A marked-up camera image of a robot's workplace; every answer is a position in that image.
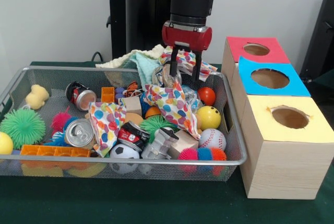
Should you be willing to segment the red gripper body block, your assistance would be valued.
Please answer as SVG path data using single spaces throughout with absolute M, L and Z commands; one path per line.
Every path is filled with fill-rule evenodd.
M 166 21 L 162 27 L 162 39 L 165 45 L 182 46 L 191 51 L 207 50 L 212 39 L 212 28 L 185 26 Z

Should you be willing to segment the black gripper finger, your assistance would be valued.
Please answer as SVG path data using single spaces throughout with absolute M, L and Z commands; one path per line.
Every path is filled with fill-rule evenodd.
M 199 76 L 200 76 L 200 69 L 201 69 L 201 63 L 202 63 L 202 52 L 194 51 L 195 58 L 196 58 L 196 64 L 193 68 L 193 73 L 192 73 L 192 81 L 197 82 L 199 81 Z
M 172 54 L 171 54 L 171 62 L 170 62 L 170 75 L 172 77 L 175 77 L 177 74 L 177 54 L 178 54 L 179 48 L 173 48 Z

